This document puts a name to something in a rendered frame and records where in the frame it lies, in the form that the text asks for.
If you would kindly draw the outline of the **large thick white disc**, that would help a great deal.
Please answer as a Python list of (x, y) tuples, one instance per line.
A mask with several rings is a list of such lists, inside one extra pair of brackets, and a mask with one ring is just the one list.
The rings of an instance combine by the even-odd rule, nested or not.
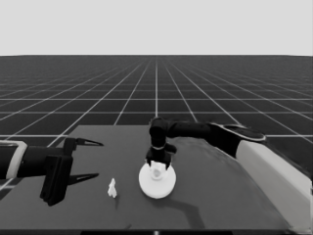
[(162, 180), (153, 180), (151, 178), (150, 168), (144, 164), (139, 172), (139, 184), (141, 190), (150, 198), (162, 199), (167, 197), (175, 187), (176, 172), (172, 166), (165, 170)]

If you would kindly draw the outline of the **small white gear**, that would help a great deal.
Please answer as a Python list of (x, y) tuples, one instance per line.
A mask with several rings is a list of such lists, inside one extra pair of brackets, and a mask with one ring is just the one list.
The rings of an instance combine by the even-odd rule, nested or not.
[(165, 166), (159, 163), (152, 164), (150, 172), (153, 180), (162, 180), (165, 175)]

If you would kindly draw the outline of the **small white T-shaped piece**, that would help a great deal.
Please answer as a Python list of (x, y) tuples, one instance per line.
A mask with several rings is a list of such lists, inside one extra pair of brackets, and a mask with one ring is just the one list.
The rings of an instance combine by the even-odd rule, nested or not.
[(117, 196), (117, 192), (115, 189), (115, 179), (113, 178), (109, 184), (108, 195), (110, 197), (115, 198)]

